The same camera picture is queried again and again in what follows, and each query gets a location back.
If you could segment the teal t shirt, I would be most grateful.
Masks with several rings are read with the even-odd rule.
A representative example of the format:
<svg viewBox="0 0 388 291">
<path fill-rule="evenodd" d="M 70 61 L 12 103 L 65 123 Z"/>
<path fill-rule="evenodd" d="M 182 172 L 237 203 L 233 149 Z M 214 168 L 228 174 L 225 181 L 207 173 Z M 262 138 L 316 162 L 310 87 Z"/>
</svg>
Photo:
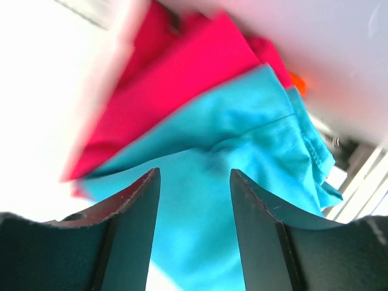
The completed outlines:
<svg viewBox="0 0 388 291">
<path fill-rule="evenodd" d="M 297 89 L 261 65 L 181 107 L 80 184 L 102 201 L 159 168 L 152 262 L 182 290 L 244 290 L 231 170 L 320 215 L 342 200 L 326 183 L 334 163 Z"/>
</svg>

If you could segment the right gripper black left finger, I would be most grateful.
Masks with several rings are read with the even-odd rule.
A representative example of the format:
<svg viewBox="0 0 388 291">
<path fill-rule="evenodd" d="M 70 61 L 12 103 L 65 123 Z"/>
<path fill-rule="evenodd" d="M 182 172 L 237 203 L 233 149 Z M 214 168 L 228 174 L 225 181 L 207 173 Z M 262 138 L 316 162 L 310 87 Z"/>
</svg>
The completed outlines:
<svg viewBox="0 0 388 291">
<path fill-rule="evenodd" d="M 62 221 L 1 213 L 2 290 L 144 290 L 160 171 Z"/>
</svg>

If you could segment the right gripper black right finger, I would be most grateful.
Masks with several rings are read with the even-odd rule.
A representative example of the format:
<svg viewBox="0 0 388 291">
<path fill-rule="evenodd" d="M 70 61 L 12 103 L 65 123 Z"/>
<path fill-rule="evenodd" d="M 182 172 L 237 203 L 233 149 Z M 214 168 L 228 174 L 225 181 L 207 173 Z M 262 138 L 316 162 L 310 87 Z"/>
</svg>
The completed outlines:
<svg viewBox="0 0 388 291">
<path fill-rule="evenodd" d="M 306 212 L 230 173 L 247 290 L 386 290 L 387 218 L 348 224 Z"/>
</svg>

